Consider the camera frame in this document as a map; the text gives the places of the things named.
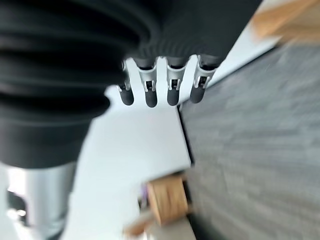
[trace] gray carpet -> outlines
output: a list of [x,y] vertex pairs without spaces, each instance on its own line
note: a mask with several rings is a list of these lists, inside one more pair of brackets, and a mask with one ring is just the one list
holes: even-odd
[[226,240],[320,239],[320,47],[277,49],[181,115],[195,216],[208,229]]

